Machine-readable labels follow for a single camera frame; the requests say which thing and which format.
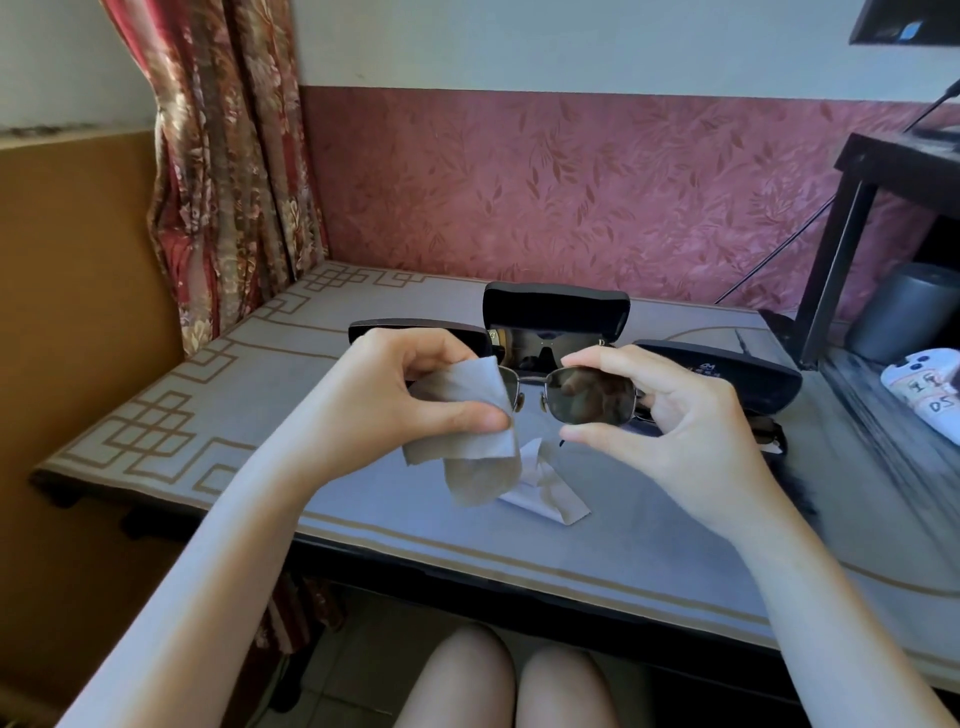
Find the wall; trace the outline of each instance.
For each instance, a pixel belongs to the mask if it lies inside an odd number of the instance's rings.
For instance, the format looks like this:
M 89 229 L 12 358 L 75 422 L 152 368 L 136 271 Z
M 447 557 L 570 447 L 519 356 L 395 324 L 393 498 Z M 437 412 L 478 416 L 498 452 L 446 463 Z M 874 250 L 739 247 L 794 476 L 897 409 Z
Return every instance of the wall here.
M 99 2 L 0 2 L 0 130 L 143 127 L 155 108 Z
M 305 85 L 927 101 L 960 49 L 849 46 L 864 0 L 292 0 Z
M 306 87 L 330 248 L 358 265 L 712 303 L 836 188 L 849 130 L 915 104 Z M 946 117 L 960 122 L 960 108 Z M 931 216 L 880 195 L 851 318 Z M 797 305 L 822 223 L 729 299 Z
M 712 303 L 828 199 L 849 132 L 960 73 L 960 49 L 849 46 L 861 5 L 294 0 L 331 252 Z M 841 317 L 930 219 L 879 198 Z M 728 303 L 794 308 L 821 229 Z
M 65 707 L 176 557 L 31 467 L 180 361 L 146 237 L 151 132 L 0 146 L 0 699 Z M 9 706 L 0 705 L 0 712 Z

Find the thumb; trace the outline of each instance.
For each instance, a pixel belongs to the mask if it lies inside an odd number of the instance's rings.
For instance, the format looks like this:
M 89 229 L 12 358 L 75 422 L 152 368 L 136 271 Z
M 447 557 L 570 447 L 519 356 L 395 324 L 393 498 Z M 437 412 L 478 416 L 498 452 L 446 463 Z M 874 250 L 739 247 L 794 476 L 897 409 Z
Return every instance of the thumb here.
M 479 401 L 420 401 L 415 413 L 418 437 L 447 432 L 499 432 L 510 417 L 499 407 Z
M 560 436 L 571 443 L 583 443 L 600 452 L 605 452 L 622 463 L 653 477 L 654 462 L 662 448 L 657 447 L 657 437 L 638 435 L 620 427 L 589 423 L 588 425 L 564 425 Z

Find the tv screen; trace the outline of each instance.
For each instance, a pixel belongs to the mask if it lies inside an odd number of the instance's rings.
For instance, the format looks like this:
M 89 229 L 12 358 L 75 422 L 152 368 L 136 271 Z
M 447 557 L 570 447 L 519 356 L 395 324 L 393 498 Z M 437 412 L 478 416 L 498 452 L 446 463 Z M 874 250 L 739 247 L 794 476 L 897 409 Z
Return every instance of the tv screen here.
M 850 43 L 960 46 L 960 0 L 867 0 Z

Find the white tissue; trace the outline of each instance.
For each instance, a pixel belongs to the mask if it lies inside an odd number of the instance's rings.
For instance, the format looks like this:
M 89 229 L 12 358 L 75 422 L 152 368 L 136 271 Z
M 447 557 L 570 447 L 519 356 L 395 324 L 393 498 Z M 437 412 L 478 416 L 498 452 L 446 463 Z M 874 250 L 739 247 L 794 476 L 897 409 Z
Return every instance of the white tissue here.
M 551 521 L 571 525 L 589 514 L 590 509 L 577 497 L 540 454 L 543 441 L 531 440 L 520 449 L 520 482 L 500 500 L 533 511 Z
M 425 376 L 410 386 L 410 394 L 428 401 L 484 401 L 508 414 L 513 409 L 492 356 Z M 590 510 L 543 459 L 541 445 L 538 438 L 520 449 L 511 418 L 503 432 L 456 432 L 416 440 L 403 446 L 403 457 L 407 465 L 442 459 L 446 486 L 460 505 L 482 505 L 501 497 L 570 525 Z
M 493 356 L 425 376 L 411 385 L 410 394 L 428 401 L 484 401 L 507 414 L 513 410 Z M 461 505 L 489 503 L 513 488 L 520 478 L 519 452 L 512 418 L 502 432 L 453 432 L 403 446 L 407 465 L 443 459 L 446 486 Z

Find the yellow wall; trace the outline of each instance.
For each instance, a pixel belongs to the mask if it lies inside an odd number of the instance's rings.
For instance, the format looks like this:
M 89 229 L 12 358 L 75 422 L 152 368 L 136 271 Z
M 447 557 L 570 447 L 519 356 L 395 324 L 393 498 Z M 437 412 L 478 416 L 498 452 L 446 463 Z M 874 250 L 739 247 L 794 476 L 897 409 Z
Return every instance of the yellow wall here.
M 58 510 L 31 467 L 180 361 L 145 232 L 153 134 L 0 144 L 0 712 L 56 709 L 109 652 L 178 548 L 125 509 Z

